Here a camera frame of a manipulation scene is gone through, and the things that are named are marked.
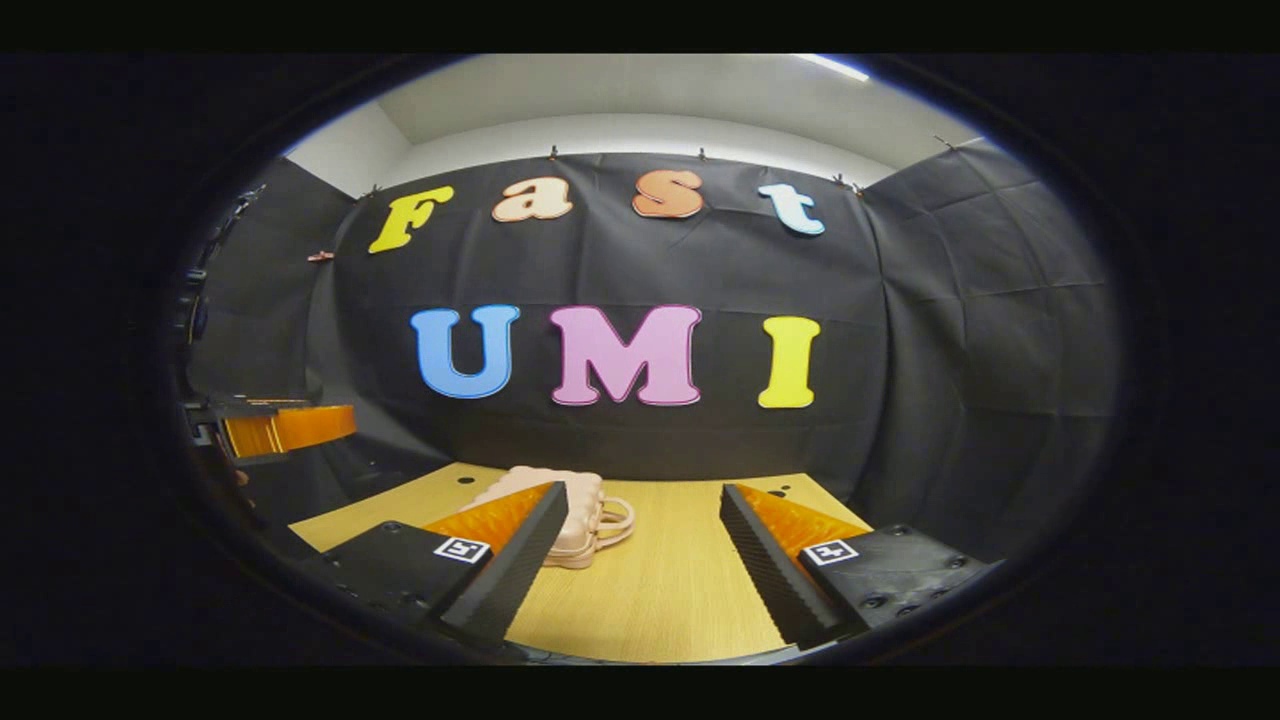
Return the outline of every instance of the pink letter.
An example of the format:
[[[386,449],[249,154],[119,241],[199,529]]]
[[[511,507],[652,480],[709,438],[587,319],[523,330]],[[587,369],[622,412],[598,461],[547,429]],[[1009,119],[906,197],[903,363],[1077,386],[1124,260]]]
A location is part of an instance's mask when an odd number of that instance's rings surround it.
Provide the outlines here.
[[[600,393],[591,387],[588,364],[595,368],[613,402],[622,402],[640,370],[649,368],[648,382],[636,397],[645,405],[691,405],[701,393],[694,387],[690,351],[694,325],[703,314],[687,305],[659,305],[645,315],[630,345],[599,307],[579,305],[552,313],[564,345],[564,373],[552,400],[561,405],[591,405]]]

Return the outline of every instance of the ceiling light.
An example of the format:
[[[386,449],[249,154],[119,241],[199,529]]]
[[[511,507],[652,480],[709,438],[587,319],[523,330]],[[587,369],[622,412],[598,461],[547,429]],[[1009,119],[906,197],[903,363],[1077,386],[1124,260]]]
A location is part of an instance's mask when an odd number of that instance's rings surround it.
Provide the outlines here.
[[[861,82],[867,82],[868,79],[870,79],[870,77],[868,77],[867,73],[864,73],[861,70],[855,70],[854,68],[850,68],[849,65],[841,65],[840,63],[837,63],[835,60],[828,60],[828,59],[823,58],[822,55],[813,55],[813,54],[808,54],[808,53],[792,53],[791,56],[792,58],[800,58],[801,60],[809,60],[810,63],[813,63],[815,65],[822,65],[822,67],[827,68],[828,70],[836,70],[837,73],[840,73],[840,74],[842,74],[845,77],[851,77],[851,78],[861,81]]]

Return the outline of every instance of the orange object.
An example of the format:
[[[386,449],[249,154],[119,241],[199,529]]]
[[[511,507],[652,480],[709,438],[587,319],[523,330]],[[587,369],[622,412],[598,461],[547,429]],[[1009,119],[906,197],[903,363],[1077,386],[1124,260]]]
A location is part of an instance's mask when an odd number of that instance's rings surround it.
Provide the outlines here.
[[[275,415],[227,418],[227,437],[237,457],[288,452],[329,442],[356,432],[356,409],[284,407]]]
[[[486,542],[493,553],[498,555],[550,487],[552,483],[543,483],[507,495],[424,525],[422,529],[442,536]]]
[[[823,515],[817,510],[796,505],[790,500],[783,500],[764,491],[737,483],[735,483],[735,487],[742,493],[742,498],[751,506],[751,510],[764,523],[764,527],[768,528],[773,539],[778,541],[778,544],[786,551],[787,557],[805,575],[809,573],[800,564],[800,551],[813,544],[867,533],[865,528],[850,525],[844,520]]]

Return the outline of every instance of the letter u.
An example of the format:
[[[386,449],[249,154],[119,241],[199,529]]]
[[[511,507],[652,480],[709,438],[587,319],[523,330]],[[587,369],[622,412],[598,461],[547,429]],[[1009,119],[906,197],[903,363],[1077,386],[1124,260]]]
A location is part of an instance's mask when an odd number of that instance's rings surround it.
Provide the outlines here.
[[[511,379],[511,323],[520,316],[515,305],[484,305],[471,313],[484,333],[484,368],[474,375],[453,369],[453,325],[458,314],[447,307],[422,310],[410,318],[417,331],[417,366],[422,382],[440,395],[461,400],[488,397]]]

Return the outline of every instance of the white wall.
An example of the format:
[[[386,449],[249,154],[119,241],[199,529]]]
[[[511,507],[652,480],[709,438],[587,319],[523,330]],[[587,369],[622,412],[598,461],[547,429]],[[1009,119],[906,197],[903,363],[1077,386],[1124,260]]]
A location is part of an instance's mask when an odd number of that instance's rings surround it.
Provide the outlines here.
[[[404,159],[410,142],[378,102],[338,118],[293,147],[285,158],[351,197],[360,197]]]
[[[379,176],[380,187],[438,173],[550,154],[666,152],[754,163],[799,170],[826,179],[844,173],[861,187],[893,174],[895,168],[783,132],[678,115],[566,115],[524,120],[451,135],[413,146]]]

